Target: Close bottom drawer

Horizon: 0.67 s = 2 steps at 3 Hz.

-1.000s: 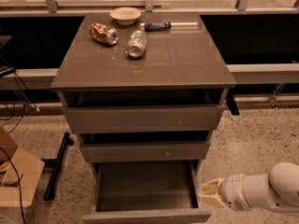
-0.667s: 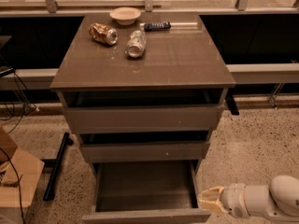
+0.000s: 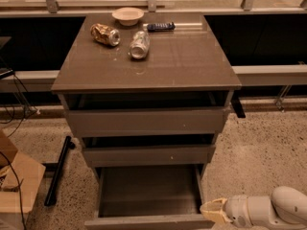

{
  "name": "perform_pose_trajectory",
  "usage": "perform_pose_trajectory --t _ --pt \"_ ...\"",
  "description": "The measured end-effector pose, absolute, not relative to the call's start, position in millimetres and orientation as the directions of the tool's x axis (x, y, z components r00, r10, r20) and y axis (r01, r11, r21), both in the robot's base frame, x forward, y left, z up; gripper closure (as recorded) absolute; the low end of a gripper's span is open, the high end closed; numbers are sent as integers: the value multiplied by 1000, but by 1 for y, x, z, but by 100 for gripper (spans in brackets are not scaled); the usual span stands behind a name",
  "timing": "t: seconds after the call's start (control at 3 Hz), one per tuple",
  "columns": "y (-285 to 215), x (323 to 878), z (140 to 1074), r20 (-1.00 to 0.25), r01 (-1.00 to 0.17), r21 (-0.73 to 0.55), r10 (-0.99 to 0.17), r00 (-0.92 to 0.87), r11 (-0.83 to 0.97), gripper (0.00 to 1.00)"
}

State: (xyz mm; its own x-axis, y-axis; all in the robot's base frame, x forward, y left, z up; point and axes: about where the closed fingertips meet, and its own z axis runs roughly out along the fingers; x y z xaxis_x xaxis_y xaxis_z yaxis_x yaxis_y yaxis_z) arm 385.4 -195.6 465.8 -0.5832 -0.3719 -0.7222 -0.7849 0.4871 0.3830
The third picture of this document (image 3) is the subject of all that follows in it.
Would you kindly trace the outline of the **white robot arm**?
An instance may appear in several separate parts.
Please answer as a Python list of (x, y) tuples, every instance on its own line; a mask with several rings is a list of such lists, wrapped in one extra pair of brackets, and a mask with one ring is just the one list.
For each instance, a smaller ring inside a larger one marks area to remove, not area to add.
[(208, 220), (238, 228), (307, 229), (307, 195), (287, 186), (275, 188), (271, 195), (214, 199), (202, 204), (200, 211)]

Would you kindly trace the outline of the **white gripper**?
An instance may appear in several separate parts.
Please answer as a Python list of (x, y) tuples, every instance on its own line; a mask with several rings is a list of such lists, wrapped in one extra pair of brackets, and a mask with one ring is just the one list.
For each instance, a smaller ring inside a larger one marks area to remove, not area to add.
[(232, 223), (238, 228), (249, 227), (248, 197), (234, 195), (229, 199), (218, 198), (205, 202), (200, 207), (201, 214), (218, 224)]

